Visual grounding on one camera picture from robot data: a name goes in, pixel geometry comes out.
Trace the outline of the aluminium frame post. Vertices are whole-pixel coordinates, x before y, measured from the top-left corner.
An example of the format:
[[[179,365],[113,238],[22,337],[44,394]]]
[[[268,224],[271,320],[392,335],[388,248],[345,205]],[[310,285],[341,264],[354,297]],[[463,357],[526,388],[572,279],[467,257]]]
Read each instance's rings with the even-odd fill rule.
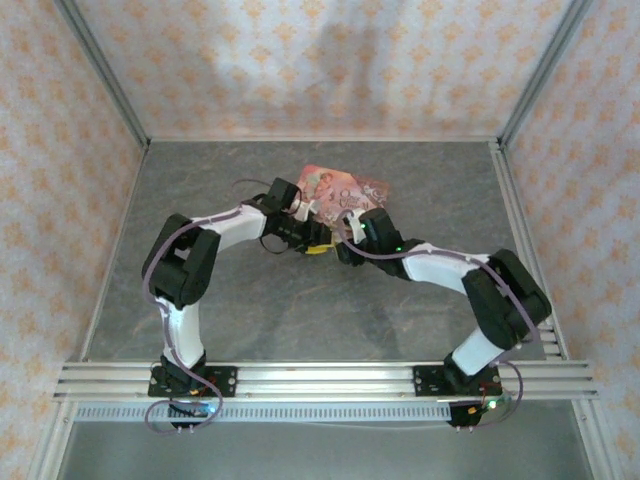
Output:
[[[516,102],[514,109],[500,136],[497,144],[501,150],[509,148],[518,131],[533,109],[535,102],[542,93],[547,81],[560,62],[564,51],[568,47],[575,32],[590,9],[594,0],[571,0],[561,18],[551,40],[533,70],[525,88]]]
[[[53,0],[53,2],[79,42],[84,55],[96,72],[129,133],[136,143],[143,150],[146,150],[151,143],[151,138],[147,135],[142,122],[76,0]]]

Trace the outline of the aluminium base rail beam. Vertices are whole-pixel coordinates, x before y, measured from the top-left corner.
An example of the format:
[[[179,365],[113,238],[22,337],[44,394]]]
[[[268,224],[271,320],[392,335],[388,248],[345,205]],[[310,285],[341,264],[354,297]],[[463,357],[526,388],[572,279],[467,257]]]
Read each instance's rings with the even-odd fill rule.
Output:
[[[523,400],[592,400],[598,396],[586,361],[516,361],[492,370],[477,395],[427,395],[414,385],[416,367],[435,362],[238,362],[215,379],[235,402],[480,401],[502,393]],[[59,401],[146,401],[154,385],[145,362],[67,363],[53,397]]]

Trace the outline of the aluminium side rail wide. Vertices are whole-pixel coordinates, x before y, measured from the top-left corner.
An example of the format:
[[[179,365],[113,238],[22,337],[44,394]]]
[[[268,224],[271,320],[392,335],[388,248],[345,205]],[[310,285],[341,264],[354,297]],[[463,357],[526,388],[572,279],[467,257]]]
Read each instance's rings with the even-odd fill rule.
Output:
[[[488,143],[501,194],[507,211],[507,216],[516,244],[517,253],[531,273],[533,279],[547,292],[547,284],[538,261],[533,238],[524,211],[524,204],[520,197],[519,188],[508,163],[506,149],[497,140]],[[561,328],[555,311],[550,317],[538,325],[540,344],[547,360],[569,360]]]

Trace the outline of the pink illustrated storybook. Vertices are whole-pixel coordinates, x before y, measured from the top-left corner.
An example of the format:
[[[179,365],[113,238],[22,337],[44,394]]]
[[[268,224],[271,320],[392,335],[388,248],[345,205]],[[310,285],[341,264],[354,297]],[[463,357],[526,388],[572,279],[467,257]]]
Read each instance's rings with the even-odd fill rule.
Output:
[[[307,165],[297,182],[305,202],[319,203],[317,221],[333,225],[344,211],[385,207],[388,183],[316,165]]]

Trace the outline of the aluminium side rail thin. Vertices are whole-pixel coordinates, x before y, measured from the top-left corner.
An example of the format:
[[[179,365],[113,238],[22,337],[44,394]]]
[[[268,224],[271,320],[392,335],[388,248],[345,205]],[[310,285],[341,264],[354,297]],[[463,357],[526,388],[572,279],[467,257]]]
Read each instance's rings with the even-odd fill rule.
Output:
[[[139,178],[141,175],[141,172],[144,168],[144,164],[146,161],[146,158],[148,156],[148,151],[150,149],[150,143],[148,143],[147,145],[144,145],[141,151],[141,155],[140,155],[140,159],[139,159],[139,164],[136,167],[135,171],[134,171],[134,176],[132,179],[132,183],[131,183],[131,187],[129,189],[129,192],[127,194],[125,203],[124,203],[124,210],[122,212],[122,215],[120,216],[120,220],[118,222],[117,225],[117,230],[116,230],[116,235],[115,235],[115,240],[114,243],[112,245],[111,251],[110,251],[110,255],[108,258],[108,262],[107,262],[107,266],[106,266],[106,270],[105,273],[103,275],[101,284],[100,284],[100,290],[98,292],[98,297],[97,297],[97,301],[95,304],[95,307],[92,311],[91,317],[90,317],[90,321],[88,323],[85,335],[83,337],[83,341],[81,344],[81,348],[79,350],[79,354],[78,354],[78,358],[80,360],[81,363],[85,363],[85,362],[89,362],[89,352],[90,352],[90,348],[91,348],[91,344],[93,341],[93,338],[95,336],[95,331],[97,328],[97,325],[99,323],[100,320],[100,316],[101,316],[101,312],[103,309],[103,305],[104,305],[104,300],[108,291],[108,287],[111,281],[111,277],[113,274],[113,270],[115,267],[115,263],[116,263],[116,259],[118,256],[118,252],[120,249],[120,245],[121,245],[121,241],[122,241],[122,236],[123,236],[123,232],[125,230],[126,227],[126,222],[127,219],[129,217],[130,211],[131,211],[131,204],[133,201],[133,198],[135,197],[136,194],[136,190],[138,188],[139,185]]]

